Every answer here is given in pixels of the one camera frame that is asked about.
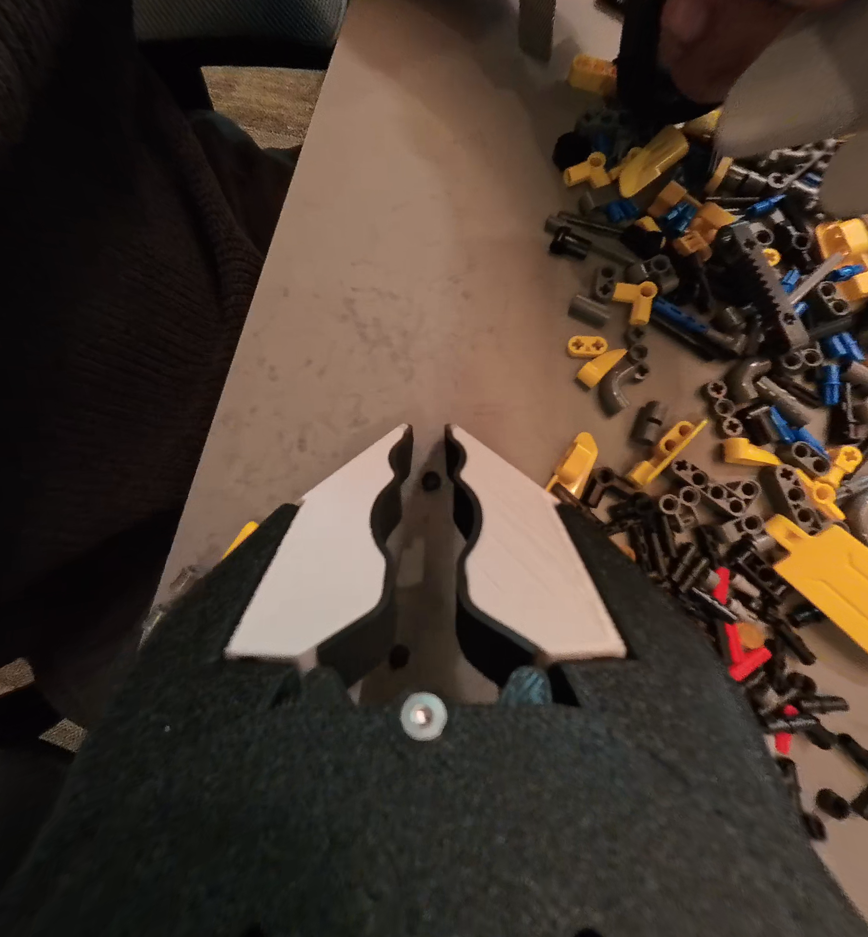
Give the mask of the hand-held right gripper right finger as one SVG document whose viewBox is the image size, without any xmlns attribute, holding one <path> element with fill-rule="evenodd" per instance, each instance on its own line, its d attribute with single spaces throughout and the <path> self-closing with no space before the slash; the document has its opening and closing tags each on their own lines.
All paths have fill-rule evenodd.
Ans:
<svg viewBox="0 0 868 937">
<path fill-rule="evenodd" d="M 627 647 L 559 500 L 456 424 L 444 428 L 456 561 L 455 631 L 497 686 L 524 666 L 624 660 Z"/>
</svg>

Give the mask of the pile of toy building parts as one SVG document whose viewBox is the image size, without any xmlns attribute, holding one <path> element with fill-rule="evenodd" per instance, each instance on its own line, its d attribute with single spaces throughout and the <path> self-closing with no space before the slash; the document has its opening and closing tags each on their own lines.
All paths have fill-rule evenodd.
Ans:
<svg viewBox="0 0 868 937">
<path fill-rule="evenodd" d="M 868 214 L 821 206 L 829 164 L 851 135 L 722 156 L 722 111 L 664 126 L 637 120 L 616 94 L 616 64 L 573 58 L 567 83 L 596 100 L 562 135 L 554 162 L 580 191 L 575 212 L 547 218 L 549 252 L 593 251 L 593 281 L 568 313 L 624 335 L 577 335 L 577 385 L 598 389 L 606 416 L 653 369 L 659 329 L 728 371 L 705 383 L 704 419 L 671 421 L 668 401 L 638 409 L 630 440 L 646 456 L 623 472 L 595 464 L 579 434 L 547 486 L 593 517 L 614 495 L 604 532 L 713 631 L 801 809 L 790 758 L 799 734 L 868 778 L 868 749 L 822 717 L 849 703 L 824 695 L 792 662 L 816 654 L 801 633 L 830 621 L 868 655 Z M 868 783 L 847 800 L 818 790 L 801 811 L 868 819 Z"/>
</svg>

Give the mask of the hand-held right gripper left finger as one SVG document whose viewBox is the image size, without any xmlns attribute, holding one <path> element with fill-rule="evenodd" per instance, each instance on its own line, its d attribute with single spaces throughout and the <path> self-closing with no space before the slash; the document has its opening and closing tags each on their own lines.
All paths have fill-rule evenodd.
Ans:
<svg viewBox="0 0 868 937">
<path fill-rule="evenodd" d="M 401 424 L 303 495 L 226 659 L 370 673 L 388 657 L 396 572 L 387 542 L 412 453 L 412 426 Z"/>
</svg>

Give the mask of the person's left hand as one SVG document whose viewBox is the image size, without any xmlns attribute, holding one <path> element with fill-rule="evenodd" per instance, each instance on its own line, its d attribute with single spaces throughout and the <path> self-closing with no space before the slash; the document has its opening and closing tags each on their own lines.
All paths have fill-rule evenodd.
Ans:
<svg viewBox="0 0 868 937">
<path fill-rule="evenodd" d="M 839 5 L 840 1 L 666 1 L 660 19 L 660 63 L 686 98 L 718 103 L 792 23 Z"/>
</svg>

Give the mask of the person's dark sweater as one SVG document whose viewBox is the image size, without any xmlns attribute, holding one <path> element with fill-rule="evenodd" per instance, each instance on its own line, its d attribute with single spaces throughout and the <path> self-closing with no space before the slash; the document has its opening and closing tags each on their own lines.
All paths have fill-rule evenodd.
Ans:
<svg viewBox="0 0 868 937">
<path fill-rule="evenodd" d="M 181 108 L 131 2 L 0 2 L 0 667 L 79 725 L 158 589 L 298 153 Z"/>
</svg>

